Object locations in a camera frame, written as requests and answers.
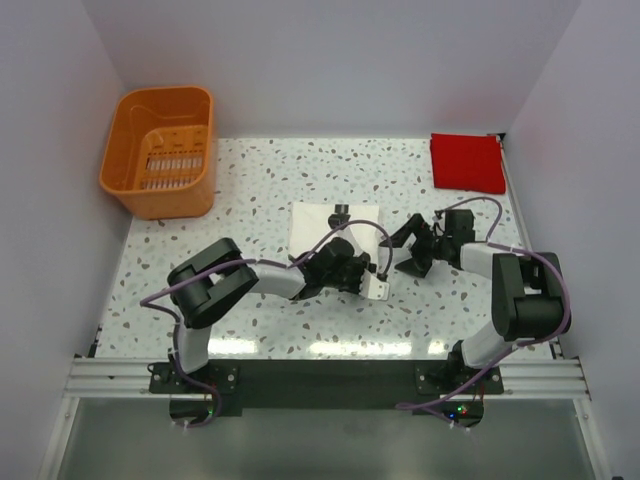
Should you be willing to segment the white t shirt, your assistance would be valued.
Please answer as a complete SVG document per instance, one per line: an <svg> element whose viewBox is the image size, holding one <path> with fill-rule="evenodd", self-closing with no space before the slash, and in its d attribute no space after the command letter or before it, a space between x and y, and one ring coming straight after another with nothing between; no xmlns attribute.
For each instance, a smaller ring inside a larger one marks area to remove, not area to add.
<svg viewBox="0 0 640 480"><path fill-rule="evenodd" d="M297 258L310 251L330 230L329 217L335 213L336 204L313 204L295 202L292 206L289 228L288 253ZM348 205L350 220L368 220L380 224L380 207L377 205ZM351 225L335 234L348 240L356 255L367 253L371 262L379 260L379 238L381 233L370 225Z"/></svg>

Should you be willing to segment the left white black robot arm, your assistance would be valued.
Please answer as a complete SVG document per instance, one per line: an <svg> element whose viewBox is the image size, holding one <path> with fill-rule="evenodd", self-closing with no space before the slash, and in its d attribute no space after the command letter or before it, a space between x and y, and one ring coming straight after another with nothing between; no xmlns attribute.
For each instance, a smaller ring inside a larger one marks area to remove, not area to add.
<svg viewBox="0 0 640 480"><path fill-rule="evenodd" d="M318 296L325 289L358 295L376 265L367 253L333 238L292 268L248 262L236 243L222 238L174 268L167 277L170 299L182 314L178 327L178 362L173 382L185 392L200 390L207 380L208 342L212 326L248 294L278 296L290 301Z"/></svg>

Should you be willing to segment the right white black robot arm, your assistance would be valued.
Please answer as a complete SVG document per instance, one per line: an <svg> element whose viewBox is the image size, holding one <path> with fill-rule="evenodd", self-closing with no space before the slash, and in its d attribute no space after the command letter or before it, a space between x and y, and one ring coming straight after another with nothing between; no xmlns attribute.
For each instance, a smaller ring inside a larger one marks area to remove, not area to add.
<svg viewBox="0 0 640 480"><path fill-rule="evenodd" d="M388 240L393 249L410 237L409 258L396 264L402 273L424 278L441 261L459 271L491 281L491 319L474 335L457 342L444 366L431 377L459 393L481 380L481 371L514 347L546 341L565 333L571 324L567 287L559 258L552 252L511 249L476 239L469 209L440 210L428 224L414 214Z"/></svg>

